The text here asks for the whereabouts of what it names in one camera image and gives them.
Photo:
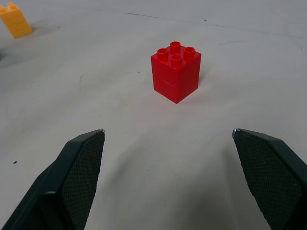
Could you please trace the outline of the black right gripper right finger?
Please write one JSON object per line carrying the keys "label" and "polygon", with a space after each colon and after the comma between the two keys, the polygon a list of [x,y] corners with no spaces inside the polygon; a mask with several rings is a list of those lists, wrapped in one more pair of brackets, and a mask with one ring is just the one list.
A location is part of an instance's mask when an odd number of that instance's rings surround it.
{"label": "black right gripper right finger", "polygon": [[307,228],[307,165],[280,139],[244,129],[232,137],[251,194],[272,230]]}

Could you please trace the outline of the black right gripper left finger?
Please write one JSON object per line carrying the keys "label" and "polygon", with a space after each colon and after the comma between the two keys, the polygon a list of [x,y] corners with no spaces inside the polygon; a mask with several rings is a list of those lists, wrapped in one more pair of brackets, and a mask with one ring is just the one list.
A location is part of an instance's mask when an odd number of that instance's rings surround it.
{"label": "black right gripper left finger", "polygon": [[105,132],[81,134],[35,179],[5,230],[83,230],[97,189]]}

